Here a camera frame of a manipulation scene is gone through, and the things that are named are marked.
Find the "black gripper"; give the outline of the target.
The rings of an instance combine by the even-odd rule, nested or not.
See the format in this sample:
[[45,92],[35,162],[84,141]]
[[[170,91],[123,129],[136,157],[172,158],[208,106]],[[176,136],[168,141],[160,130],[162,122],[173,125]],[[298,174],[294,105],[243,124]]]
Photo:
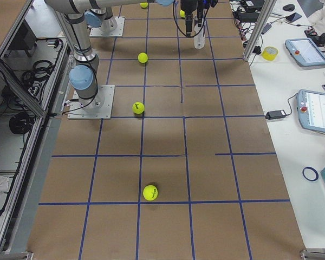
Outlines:
[[186,37],[191,37],[192,33],[192,14],[197,10],[197,25],[202,26],[203,10],[208,10],[210,7],[214,8],[218,0],[181,0],[180,8],[185,13],[185,27]]

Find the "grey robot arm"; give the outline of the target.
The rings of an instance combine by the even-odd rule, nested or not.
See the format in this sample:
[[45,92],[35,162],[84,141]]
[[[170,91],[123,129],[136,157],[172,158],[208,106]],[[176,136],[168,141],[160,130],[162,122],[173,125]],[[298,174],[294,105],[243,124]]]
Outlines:
[[46,1],[56,14],[62,32],[73,47],[75,67],[69,81],[79,97],[81,109],[92,111],[103,106],[97,70],[99,57],[93,50],[87,25],[111,30],[116,27],[112,7],[137,4],[139,1]]

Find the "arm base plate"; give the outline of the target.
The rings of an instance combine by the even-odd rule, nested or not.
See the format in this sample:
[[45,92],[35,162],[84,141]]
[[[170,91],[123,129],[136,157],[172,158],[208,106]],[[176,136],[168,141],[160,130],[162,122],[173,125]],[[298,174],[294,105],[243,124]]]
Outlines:
[[95,120],[95,119],[110,119],[113,107],[115,85],[100,85],[95,99],[85,108],[91,100],[81,99],[72,102],[70,105],[71,112],[67,117],[69,120]]
[[124,32],[125,17],[113,16],[102,22],[102,26],[91,28],[90,38],[122,37]]

